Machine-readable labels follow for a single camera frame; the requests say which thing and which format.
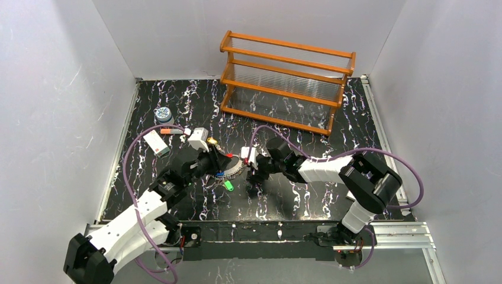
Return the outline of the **green tag key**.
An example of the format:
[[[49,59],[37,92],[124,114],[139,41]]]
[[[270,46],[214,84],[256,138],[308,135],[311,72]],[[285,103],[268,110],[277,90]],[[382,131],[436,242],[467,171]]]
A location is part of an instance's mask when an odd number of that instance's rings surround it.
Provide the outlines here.
[[[234,186],[232,185],[232,183],[231,183],[229,180],[224,181],[224,182],[223,182],[223,186],[224,186],[224,187],[225,187],[225,189],[226,189],[227,191],[229,191],[229,192],[234,191]]]

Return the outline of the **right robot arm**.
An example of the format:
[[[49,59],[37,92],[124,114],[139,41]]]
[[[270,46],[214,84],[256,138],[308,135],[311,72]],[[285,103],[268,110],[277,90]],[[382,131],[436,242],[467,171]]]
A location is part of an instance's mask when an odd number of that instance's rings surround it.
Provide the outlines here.
[[[250,182],[263,183],[271,174],[282,173],[294,183],[342,183],[348,188],[355,200],[337,225],[339,234],[359,234],[386,210],[403,183],[395,171],[368,150],[319,162],[294,153],[279,137],[269,140],[266,146],[267,156],[257,154],[254,147],[241,148],[240,157],[250,167]]]

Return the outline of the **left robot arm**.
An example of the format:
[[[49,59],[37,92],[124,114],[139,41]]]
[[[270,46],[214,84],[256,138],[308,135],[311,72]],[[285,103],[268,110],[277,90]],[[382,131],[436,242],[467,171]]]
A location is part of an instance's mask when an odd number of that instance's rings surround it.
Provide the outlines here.
[[[79,233],[70,239],[63,272],[74,283],[111,283],[127,263],[180,230],[169,209],[186,196],[191,183],[205,175],[223,175],[233,158],[211,147],[173,159],[119,216],[87,236]]]

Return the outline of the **yellow tag key left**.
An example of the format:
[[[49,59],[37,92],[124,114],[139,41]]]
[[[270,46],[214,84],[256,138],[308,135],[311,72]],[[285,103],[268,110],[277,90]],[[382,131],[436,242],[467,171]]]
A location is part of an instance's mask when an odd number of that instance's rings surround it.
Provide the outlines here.
[[[211,147],[215,148],[219,153],[221,153],[221,154],[225,153],[224,150],[223,150],[223,148],[219,145],[219,143],[218,143],[218,141],[216,139],[214,139],[212,137],[209,137],[209,138],[207,138],[207,143]]]

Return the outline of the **white card box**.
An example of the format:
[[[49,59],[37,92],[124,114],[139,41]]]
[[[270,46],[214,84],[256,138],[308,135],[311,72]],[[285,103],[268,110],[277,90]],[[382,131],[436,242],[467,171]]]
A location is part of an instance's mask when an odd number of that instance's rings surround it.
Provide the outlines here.
[[[169,146],[163,141],[163,138],[156,130],[151,130],[143,136],[144,141],[153,150],[156,157],[162,157],[170,152]]]

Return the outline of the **orange grey marker pen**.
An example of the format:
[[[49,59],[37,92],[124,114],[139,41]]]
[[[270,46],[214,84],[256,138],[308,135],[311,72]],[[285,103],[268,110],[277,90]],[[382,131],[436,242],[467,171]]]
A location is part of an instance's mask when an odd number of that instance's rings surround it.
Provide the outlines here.
[[[180,134],[184,134],[184,130],[180,130],[177,128],[162,128],[160,130],[160,133],[162,135],[180,135]]]

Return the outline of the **blue white round jar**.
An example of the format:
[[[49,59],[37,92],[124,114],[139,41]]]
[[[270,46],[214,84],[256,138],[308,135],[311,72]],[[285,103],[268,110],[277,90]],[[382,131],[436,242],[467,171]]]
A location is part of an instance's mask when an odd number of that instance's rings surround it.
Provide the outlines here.
[[[158,124],[170,124],[173,122],[173,113],[166,107],[160,107],[155,110],[155,120]]]

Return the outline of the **orange wooden shelf rack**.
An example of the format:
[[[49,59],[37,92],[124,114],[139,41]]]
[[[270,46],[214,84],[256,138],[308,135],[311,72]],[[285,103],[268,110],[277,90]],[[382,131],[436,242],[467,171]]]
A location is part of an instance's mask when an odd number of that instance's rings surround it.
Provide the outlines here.
[[[254,120],[330,135],[356,52],[228,30],[219,46],[227,62],[220,109]]]

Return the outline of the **small white box right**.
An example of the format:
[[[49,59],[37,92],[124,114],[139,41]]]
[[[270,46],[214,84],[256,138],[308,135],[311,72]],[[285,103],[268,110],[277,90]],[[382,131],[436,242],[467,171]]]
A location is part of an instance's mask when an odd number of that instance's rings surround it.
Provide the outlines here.
[[[346,194],[346,197],[352,201],[355,201],[356,198],[354,197],[354,195],[349,191],[347,194]]]

